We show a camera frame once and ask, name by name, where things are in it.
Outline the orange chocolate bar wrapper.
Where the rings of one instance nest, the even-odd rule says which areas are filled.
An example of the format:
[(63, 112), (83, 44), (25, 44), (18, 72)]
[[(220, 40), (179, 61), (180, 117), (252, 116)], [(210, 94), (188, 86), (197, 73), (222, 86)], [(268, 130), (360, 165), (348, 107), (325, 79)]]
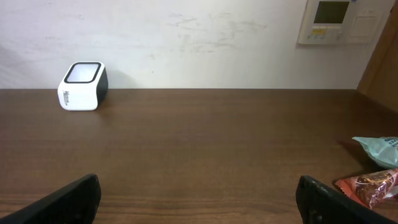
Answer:
[(335, 182), (350, 199), (368, 208), (387, 198), (397, 198), (397, 169), (363, 174)]

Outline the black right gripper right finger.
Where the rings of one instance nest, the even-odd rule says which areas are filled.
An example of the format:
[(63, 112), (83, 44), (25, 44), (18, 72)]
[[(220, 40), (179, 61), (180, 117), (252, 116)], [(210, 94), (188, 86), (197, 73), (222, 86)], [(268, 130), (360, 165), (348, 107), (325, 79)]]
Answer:
[(295, 198), (304, 224), (397, 224), (309, 175), (300, 177)]

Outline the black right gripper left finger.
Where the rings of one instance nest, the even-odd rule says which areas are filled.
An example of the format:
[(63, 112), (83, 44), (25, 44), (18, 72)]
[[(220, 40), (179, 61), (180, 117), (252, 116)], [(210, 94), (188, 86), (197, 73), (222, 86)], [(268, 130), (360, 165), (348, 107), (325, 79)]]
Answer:
[(92, 224), (101, 200), (98, 176), (88, 174), (1, 218), (2, 224)]

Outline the teal snack packet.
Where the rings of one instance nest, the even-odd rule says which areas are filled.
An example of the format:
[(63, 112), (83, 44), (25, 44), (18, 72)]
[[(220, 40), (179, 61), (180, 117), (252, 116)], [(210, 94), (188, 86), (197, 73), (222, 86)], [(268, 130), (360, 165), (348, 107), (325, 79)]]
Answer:
[(353, 137), (366, 154), (385, 169), (397, 168), (397, 137), (365, 138)]

